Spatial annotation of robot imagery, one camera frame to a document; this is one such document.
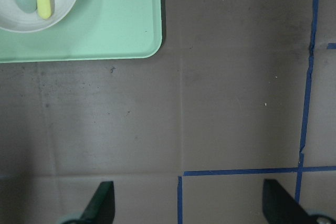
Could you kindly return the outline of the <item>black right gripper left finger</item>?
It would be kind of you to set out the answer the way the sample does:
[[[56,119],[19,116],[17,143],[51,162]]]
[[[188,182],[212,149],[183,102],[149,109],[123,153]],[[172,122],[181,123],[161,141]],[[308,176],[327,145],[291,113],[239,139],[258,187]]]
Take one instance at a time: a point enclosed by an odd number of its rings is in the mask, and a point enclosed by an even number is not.
[[[79,218],[79,223],[111,224],[115,218],[113,181],[101,182]]]

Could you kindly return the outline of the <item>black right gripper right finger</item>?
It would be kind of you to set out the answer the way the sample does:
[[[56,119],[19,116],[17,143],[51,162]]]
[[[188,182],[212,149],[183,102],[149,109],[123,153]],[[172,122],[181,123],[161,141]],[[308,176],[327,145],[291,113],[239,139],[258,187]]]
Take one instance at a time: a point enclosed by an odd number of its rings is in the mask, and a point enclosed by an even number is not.
[[[317,223],[275,179],[262,187],[263,214],[268,223]]]

